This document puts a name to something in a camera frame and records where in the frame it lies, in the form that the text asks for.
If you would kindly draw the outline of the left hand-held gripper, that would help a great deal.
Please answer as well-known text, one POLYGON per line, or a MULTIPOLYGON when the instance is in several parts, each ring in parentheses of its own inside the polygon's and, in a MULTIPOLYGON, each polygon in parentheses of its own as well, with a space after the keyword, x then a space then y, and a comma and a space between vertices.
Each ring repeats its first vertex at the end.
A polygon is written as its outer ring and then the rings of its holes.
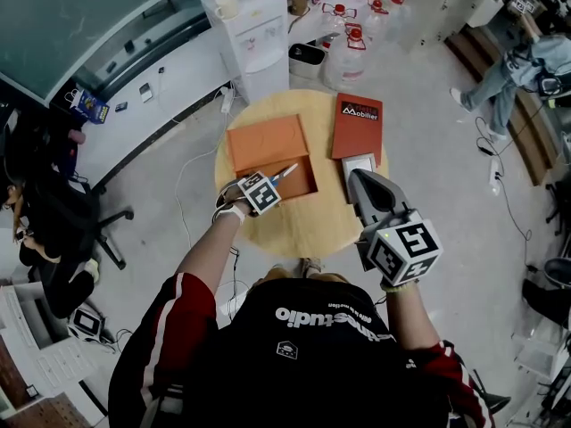
POLYGON ((261 172, 241 178, 237 183, 252 208, 252 215, 262 215, 282 200, 270 179, 261 172))

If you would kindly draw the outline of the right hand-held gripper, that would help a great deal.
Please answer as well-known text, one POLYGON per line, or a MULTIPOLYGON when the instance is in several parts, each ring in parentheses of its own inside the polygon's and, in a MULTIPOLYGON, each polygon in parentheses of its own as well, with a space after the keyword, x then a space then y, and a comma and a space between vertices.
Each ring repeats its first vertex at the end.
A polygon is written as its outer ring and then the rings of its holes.
POLYGON ((354 169, 348 188, 365 227, 356 242, 363 268, 378 270, 391 288, 426 276, 443 254, 432 222, 410 210, 402 189, 376 172, 354 169))

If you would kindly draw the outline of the blue-handled scissors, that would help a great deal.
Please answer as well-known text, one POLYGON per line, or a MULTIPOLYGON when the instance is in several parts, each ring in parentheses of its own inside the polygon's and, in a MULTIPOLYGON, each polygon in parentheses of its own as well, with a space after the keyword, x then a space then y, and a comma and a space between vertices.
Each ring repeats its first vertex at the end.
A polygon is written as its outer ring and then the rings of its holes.
POLYGON ((294 163, 293 165, 281 170, 280 172, 278 172, 275 176, 273 176, 270 179, 270 182, 273 186, 277 187, 278 184, 285 179, 287 176, 289 176, 293 171, 295 171, 298 167, 297 163, 294 163))

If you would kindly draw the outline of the orange box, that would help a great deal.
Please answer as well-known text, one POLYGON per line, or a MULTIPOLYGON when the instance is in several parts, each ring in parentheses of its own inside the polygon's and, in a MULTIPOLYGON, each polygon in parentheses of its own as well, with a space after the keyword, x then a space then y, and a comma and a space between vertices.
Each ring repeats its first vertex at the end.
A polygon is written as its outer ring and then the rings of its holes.
POLYGON ((277 184, 284 200, 318 191, 301 117, 297 114, 268 119, 228 131, 228 150, 238 177, 257 171, 273 177, 293 168, 277 184))

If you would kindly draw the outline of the person's left hand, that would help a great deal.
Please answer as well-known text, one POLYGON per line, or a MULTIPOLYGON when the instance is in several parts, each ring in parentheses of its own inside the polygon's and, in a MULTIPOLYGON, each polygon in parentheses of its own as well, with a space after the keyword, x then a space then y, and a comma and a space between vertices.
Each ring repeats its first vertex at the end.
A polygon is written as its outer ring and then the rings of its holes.
POLYGON ((246 217, 255 216, 255 209, 236 183, 226 185, 219 192, 212 221, 226 215, 236 216, 240 223, 243 223, 246 217))

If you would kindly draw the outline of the round wooden table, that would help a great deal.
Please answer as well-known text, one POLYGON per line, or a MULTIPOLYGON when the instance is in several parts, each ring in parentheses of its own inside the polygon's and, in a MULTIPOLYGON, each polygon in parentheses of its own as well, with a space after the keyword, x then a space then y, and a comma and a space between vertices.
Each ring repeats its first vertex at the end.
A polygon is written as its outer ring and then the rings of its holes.
MULTIPOLYGON (((318 191, 291 200, 259 218, 248 218, 242 234, 267 252, 282 257, 326 257, 353 244, 362 226, 346 196, 340 160, 331 158, 337 95, 309 89, 275 93, 250 104, 232 122, 230 129, 290 115, 301 117, 318 191)), ((377 172, 386 176, 388 165, 382 146, 377 172)), ((237 178, 228 150, 228 131, 218 149, 215 182, 222 187, 237 178)))

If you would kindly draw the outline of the red hardcover book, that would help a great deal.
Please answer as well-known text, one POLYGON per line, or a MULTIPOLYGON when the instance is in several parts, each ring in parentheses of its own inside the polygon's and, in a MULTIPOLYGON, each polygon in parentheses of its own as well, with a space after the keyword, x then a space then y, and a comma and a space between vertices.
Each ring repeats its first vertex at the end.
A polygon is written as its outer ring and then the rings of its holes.
POLYGON ((372 153, 381 165, 383 141, 383 103, 367 97, 338 93, 331 158, 372 153))

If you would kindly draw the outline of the white waste bin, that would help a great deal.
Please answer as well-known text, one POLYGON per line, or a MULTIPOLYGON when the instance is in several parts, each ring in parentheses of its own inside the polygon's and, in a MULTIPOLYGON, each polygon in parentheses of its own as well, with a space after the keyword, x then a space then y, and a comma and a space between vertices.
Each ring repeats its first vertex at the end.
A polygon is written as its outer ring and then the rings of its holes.
POLYGON ((291 74, 307 79, 317 79, 326 58, 322 49, 307 44, 293 44, 288 51, 291 74))

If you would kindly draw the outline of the white water dispenser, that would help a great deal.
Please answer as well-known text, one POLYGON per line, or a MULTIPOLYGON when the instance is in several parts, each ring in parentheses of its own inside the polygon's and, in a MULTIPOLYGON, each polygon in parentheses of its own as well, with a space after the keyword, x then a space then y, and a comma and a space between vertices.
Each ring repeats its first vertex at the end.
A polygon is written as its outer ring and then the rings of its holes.
POLYGON ((202 6, 228 75, 248 103, 289 89, 287 0, 239 0, 229 19, 220 0, 202 6))

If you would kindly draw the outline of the wooden steps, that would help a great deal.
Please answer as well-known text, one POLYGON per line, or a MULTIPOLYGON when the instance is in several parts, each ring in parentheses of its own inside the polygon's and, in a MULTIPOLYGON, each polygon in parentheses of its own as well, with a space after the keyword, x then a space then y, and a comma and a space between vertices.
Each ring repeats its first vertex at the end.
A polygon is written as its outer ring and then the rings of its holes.
MULTIPOLYGON (((444 43, 476 80, 482 79, 501 57, 501 50, 482 29, 466 26, 447 37, 444 43)), ((537 95, 517 92, 508 130, 515 139, 512 144, 525 164, 532 185, 540 185, 548 171, 554 168, 558 152, 537 95)))

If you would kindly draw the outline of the black office chair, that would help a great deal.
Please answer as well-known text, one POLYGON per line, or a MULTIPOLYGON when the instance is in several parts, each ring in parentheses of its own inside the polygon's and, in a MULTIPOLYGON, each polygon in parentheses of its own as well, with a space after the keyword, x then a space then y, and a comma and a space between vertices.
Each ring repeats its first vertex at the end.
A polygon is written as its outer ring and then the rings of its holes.
POLYGON ((94 257, 95 247, 100 246, 118 269, 124 269, 125 260, 112 251, 103 230, 122 218, 133 219, 134 211, 128 208, 101 218, 101 193, 86 182, 73 183, 55 163, 56 151, 62 148, 62 141, 43 134, 30 155, 24 185, 32 186, 46 205, 69 222, 77 234, 76 246, 81 260, 94 257))

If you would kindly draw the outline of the blue paper bag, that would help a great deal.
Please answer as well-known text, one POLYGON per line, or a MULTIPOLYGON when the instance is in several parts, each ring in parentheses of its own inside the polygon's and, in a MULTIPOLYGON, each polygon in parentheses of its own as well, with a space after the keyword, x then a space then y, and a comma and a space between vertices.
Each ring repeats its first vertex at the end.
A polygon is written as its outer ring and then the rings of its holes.
POLYGON ((89 122, 101 125, 107 119, 110 106, 86 89, 74 89, 71 92, 70 109, 89 122))

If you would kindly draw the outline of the white locker cabinet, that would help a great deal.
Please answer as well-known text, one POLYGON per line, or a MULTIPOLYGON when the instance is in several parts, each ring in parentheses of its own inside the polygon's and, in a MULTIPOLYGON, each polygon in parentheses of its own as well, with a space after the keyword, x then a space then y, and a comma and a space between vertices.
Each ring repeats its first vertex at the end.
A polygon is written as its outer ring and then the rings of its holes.
POLYGON ((459 31, 473 0, 405 0, 408 8, 399 44, 407 52, 442 42, 459 31))

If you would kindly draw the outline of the frosted glass board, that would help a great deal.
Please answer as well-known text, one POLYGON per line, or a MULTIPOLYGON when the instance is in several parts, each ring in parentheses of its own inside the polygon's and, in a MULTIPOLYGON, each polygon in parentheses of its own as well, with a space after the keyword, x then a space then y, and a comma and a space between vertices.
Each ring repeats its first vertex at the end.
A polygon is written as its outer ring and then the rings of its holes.
POLYGON ((42 103, 160 0, 0 0, 0 79, 42 103))

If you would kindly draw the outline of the white shelf unit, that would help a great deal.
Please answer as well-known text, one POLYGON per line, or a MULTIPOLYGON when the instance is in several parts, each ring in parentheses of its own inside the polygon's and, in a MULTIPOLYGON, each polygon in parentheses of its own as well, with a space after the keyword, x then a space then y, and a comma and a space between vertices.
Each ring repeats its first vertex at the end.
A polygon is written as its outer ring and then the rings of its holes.
POLYGON ((55 397, 95 371, 82 343, 68 336, 43 345, 32 331, 28 309, 43 297, 40 283, 0 286, 0 337, 24 382, 42 397, 55 397))

